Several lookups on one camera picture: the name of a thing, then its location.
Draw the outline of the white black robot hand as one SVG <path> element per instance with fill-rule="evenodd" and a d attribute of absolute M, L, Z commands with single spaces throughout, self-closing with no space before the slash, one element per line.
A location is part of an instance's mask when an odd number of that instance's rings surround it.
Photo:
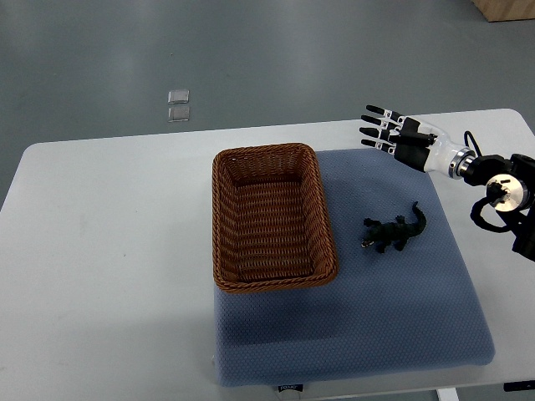
<path fill-rule="evenodd" d="M 365 136 L 361 144 L 392 155 L 414 170 L 437 171 L 458 180 L 476 158 L 474 150 L 452 142 L 443 129 L 421 119 L 371 104 L 366 110 L 369 114 L 361 119 L 370 126 L 359 129 Z"/>

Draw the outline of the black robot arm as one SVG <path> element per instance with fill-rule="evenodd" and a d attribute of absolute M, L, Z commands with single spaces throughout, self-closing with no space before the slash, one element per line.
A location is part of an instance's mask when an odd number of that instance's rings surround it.
<path fill-rule="evenodd" d="M 534 159 L 513 154 L 468 157 L 459 167 L 461 178 L 472 186 L 483 186 L 485 195 L 471 208 L 472 221 L 483 230 L 515 236 L 512 250 L 534 260 Z M 502 219 L 496 226 L 482 216 L 491 206 Z"/>

